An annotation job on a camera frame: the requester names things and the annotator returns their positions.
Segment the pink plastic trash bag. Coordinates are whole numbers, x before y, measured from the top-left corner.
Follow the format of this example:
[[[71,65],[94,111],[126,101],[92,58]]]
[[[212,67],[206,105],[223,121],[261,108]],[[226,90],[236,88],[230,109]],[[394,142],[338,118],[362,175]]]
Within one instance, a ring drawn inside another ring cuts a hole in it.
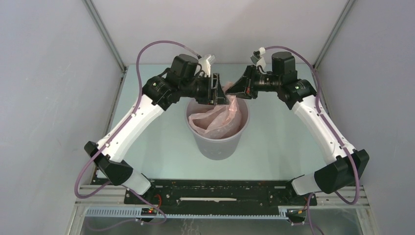
[[[225,139],[235,135],[242,124],[242,111],[238,98],[227,95],[228,105],[216,105],[190,114],[190,128],[208,139]]]

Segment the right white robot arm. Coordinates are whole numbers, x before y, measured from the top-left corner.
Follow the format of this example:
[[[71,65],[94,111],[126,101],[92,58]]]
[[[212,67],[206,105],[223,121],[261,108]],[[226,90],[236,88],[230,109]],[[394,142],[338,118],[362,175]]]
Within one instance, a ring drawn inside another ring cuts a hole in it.
[[[253,65],[246,67],[243,75],[226,93],[237,98],[256,99],[259,92],[275,92],[307,126],[319,144],[326,163],[314,173],[289,181],[284,192],[285,200],[296,205],[306,194],[318,191],[330,194],[359,182],[369,161],[367,151],[357,150],[340,133],[317,99],[318,93],[311,83],[298,78],[292,53],[273,53],[271,71],[264,70],[264,53],[262,49],[254,52],[251,56]]]

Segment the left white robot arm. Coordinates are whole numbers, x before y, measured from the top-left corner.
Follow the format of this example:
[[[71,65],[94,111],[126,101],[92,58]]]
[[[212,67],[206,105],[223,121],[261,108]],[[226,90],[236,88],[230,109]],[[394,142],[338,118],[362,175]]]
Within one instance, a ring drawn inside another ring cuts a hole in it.
[[[85,151],[112,185],[134,191],[143,204],[154,200],[151,182],[124,157],[148,125],[180,98],[193,98],[204,105],[229,104],[219,74],[211,71],[214,61],[211,54],[199,59],[187,54],[176,56],[170,67],[147,80],[136,103],[105,137],[85,144]]]

